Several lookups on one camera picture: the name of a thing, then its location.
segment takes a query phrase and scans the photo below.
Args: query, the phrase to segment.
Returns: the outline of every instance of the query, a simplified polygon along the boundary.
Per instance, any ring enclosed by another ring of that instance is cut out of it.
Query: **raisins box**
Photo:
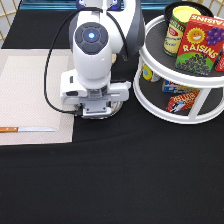
[[[222,46],[222,50],[220,52],[220,56],[218,56],[219,58],[217,59],[217,64],[216,64],[216,67],[215,67],[215,70],[216,71],[219,71],[219,72],[224,72],[224,44]]]
[[[207,76],[223,40],[224,20],[192,15],[178,51],[176,68]]]

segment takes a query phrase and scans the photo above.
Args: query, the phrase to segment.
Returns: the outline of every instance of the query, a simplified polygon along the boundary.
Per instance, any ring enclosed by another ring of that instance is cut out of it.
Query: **white wall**
[[[0,32],[4,38],[7,36],[9,32],[10,25],[13,23],[15,12],[18,8],[20,0],[14,0],[14,3],[13,0],[0,0]],[[0,48],[2,47],[3,44],[1,34],[0,34]]]

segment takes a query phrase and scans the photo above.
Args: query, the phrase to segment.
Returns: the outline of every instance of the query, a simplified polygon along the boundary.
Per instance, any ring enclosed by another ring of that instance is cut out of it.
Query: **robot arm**
[[[86,6],[101,6],[104,12],[116,3],[114,0],[81,2]],[[124,11],[110,13],[126,37],[128,54],[133,55],[144,44],[144,20],[140,1],[124,0],[124,4]],[[130,82],[110,83],[112,53],[125,53],[116,24],[105,13],[80,12],[70,23],[69,40],[75,69],[62,74],[62,103],[81,106],[85,118],[111,116],[114,103],[122,105],[128,100],[131,87]]]

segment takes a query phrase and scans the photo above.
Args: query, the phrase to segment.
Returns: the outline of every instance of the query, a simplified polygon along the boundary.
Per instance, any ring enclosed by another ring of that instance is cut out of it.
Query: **placemat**
[[[1,133],[0,145],[71,142],[74,116],[48,106],[43,74],[48,50],[0,51],[0,126],[47,127],[55,132]],[[50,102],[62,108],[61,73],[72,69],[70,50],[56,50],[49,62],[47,92]]]

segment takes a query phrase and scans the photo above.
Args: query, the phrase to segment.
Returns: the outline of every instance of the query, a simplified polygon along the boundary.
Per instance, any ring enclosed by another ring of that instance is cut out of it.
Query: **table surface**
[[[3,48],[49,48],[69,13],[18,11]],[[69,48],[68,24],[56,48]],[[133,81],[138,57],[118,57],[112,77]],[[73,143],[0,147],[1,223],[221,224],[223,122],[166,122],[131,89],[115,116],[76,118]]]

